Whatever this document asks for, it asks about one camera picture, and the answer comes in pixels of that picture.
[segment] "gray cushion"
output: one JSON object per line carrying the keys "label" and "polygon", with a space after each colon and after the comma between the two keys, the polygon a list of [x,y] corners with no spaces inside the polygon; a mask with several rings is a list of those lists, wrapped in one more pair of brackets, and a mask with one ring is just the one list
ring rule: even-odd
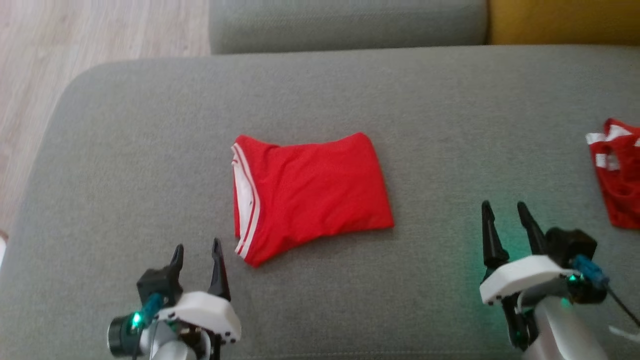
{"label": "gray cushion", "polygon": [[[637,232],[609,224],[584,139],[607,117],[638,125],[640,49],[444,47],[144,60],[66,89],[33,167],[0,272],[0,358],[109,359],[109,321],[135,282],[186,248],[204,290],[221,238],[243,339],[226,359],[517,359],[484,306],[480,204],[512,258],[529,253],[516,201],[580,228],[640,311]],[[233,253],[230,146],[357,131],[376,147],[392,231],[321,239],[258,269]],[[640,348],[608,300],[579,307],[613,359]]]}
{"label": "gray cushion", "polygon": [[215,53],[478,45],[485,0],[211,0]]}

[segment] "crumpled red cloth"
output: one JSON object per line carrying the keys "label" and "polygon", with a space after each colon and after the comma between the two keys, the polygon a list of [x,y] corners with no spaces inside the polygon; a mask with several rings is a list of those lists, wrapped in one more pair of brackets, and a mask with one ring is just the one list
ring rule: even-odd
{"label": "crumpled red cloth", "polygon": [[640,127],[608,119],[586,137],[611,224],[640,229]]}
{"label": "crumpled red cloth", "polygon": [[363,133],[292,146],[241,135],[232,150],[236,253],[251,266],[321,236],[394,226],[378,157]]}

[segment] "mustard yellow fabric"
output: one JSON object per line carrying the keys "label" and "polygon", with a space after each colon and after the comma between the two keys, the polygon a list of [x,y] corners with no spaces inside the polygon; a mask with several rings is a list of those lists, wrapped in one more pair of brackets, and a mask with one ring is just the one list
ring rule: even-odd
{"label": "mustard yellow fabric", "polygon": [[640,0],[489,0],[491,44],[640,45]]}

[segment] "gray ottoman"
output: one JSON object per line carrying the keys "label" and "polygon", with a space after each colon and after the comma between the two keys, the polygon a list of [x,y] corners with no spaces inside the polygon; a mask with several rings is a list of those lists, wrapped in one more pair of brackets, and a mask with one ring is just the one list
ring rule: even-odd
{"label": "gray ottoman", "polygon": [[[109,321],[135,282],[186,249],[204,290],[222,239],[243,339],[225,359],[518,359],[482,305],[482,200],[512,258],[516,201],[545,229],[580,228],[638,311],[638,233],[607,219],[584,135],[637,125],[640,49],[445,47],[145,60],[65,91],[0,273],[0,358],[110,359]],[[230,146],[357,131],[373,141],[396,228],[321,239],[258,269],[233,253]],[[579,312],[612,359],[640,348],[608,300]]]}

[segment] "folded red shirt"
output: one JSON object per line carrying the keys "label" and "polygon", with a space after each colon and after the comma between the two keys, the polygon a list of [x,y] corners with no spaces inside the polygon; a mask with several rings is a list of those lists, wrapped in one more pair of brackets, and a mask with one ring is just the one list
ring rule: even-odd
{"label": "folded red shirt", "polygon": [[640,229],[640,128],[608,119],[587,143],[611,224]]}
{"label": "folded red shirt", "polygon": [[252,266],[321,236],[394,226],[363,133],[292,146],[241,135],[232,150],[236,253]]}

